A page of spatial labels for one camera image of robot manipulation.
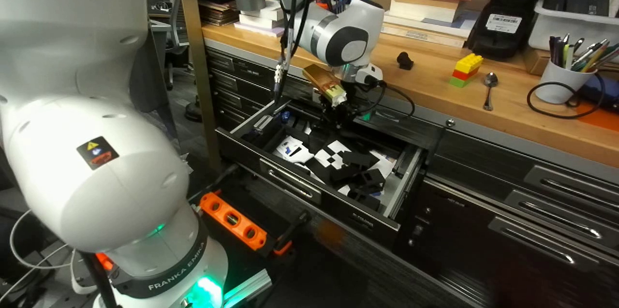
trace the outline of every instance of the black cabinet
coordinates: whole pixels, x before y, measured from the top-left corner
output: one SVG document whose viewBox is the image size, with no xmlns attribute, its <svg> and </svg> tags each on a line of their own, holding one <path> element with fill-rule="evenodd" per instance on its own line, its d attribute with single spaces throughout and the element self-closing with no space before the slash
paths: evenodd
<svg viewBox="0 0 619 308">
<path fill-rule="evenodd" d="M 619 305 L 615 258 L 431 178 L 394 252 L 489 307 Z"/>
</svg>

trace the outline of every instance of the white cup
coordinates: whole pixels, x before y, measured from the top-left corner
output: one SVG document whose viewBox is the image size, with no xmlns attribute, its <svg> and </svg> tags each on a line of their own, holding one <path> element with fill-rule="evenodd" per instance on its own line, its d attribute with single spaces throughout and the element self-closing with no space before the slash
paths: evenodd
<svg viewBox="0 0 619 308">
<path fill-rule="evenodd" d="M 546 82 L 559 82 L 566 86 L 570 86 L 575 91 L 584 85 L 597 72 L 597 70 L 588 73 L 573 72 L 548 62 L 544 75 L 540 79 L 540 85 Z M 573 96 L 572 92 L 567 88 L 559 85 L 543 86 L 535 90 L 535 95 L 546 103 L 566 103 Z"/>
</svg>

